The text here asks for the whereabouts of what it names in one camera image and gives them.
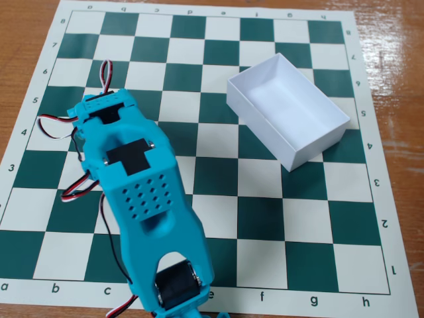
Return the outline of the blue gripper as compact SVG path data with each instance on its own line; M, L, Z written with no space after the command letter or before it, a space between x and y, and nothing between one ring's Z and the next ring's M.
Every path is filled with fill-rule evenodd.
M69 118L73 119L73 127L80 128L81 122L98 118L104 125L112 124L121 119L120 109L136 105L134 97L126 89L116 92L108 91L99 95L86 95L78 103L78 107L67 110Z

